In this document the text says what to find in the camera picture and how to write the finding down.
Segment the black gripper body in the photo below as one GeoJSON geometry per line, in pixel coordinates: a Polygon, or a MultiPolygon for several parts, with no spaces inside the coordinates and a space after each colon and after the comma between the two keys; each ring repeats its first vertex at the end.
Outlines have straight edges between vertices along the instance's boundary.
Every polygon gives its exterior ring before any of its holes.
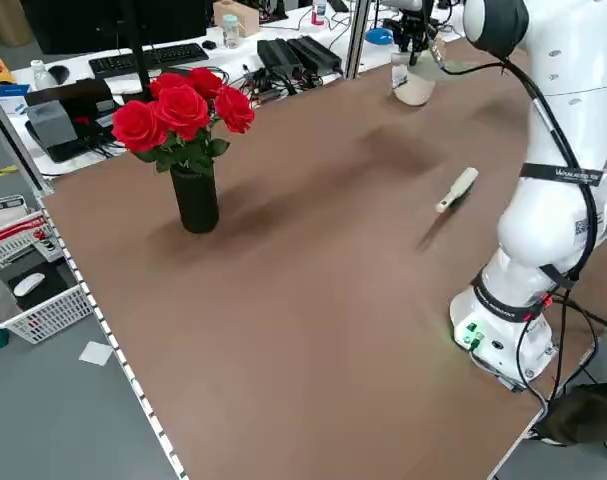
{"type": "Polygon", "coordinates": [[[431,9],[425,11],[404,8],[400,12],[402,14],[400,25],[403,36],[425,36],[430,32],[431,9]]]}

